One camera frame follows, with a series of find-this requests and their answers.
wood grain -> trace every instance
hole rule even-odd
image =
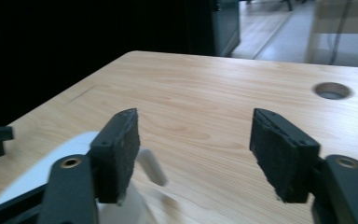
[[[312,92],[328,81],[353,95]],[[358,68],[133,51],[11,124],[0,192],[69,138],[100,131],[133,107],[141,144],[169,179],[159,187],[135,167],[133,181],[158,223],[312,223],[312,197],[277,201],[249,150],[255,107],[291,120],[322,144],[322,157],[358,160]]]

white object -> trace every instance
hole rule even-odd
[[[54,149],[8,186],[0,194],[0,203],[46,184],[50,167],[56,160],[73,154],[86,154],[90,150],[90,143],[98,133],[82,133]],[[166,185],[167,179],[151,150],[141,147],[136,160],[140,162],[152,182],[160,186]],[[97,203],[97,205],[101,224],[146,224],[156,222],[147,209],[144,199],[131,181],[127,188],[127,196],[121,205],[109,203]]]

floor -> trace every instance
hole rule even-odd
[[[240,2],[241,43],[230,57],[289,63],[307,62],[315,0],[292,0],[293,11],[278,0]],[[343,34],[332,60],[337,36],[322,34],[312,63],[358,67],[358,34]]]

light wood tabletop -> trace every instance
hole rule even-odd
[[[324,99],[313,91],[324,82],[351,95]],[[138,165],[132,176],[158,223],[312,223],[312,196],[278,201],[249,149],[256,107],[313,137],[322,158],[358,160],[357,67],[132,51],[9,124],[0,193],[68,139],[137,108],[141,145],[169,179],[157,186]]]

black cable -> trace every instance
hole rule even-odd
[[[339,21],[339,25],[337,28],[337,35],[336,40],[334,42],[333,52],[330,59],[330,65],[333,65],[337,58],[337,50],[339,45],[339,40],[341,39],[342,30],[344,29],[345,21],[348,17],[348,13],[350,11],[352,0],[347,0],[347,3],[345,4],[344,11],[342,12],[341,20]]]

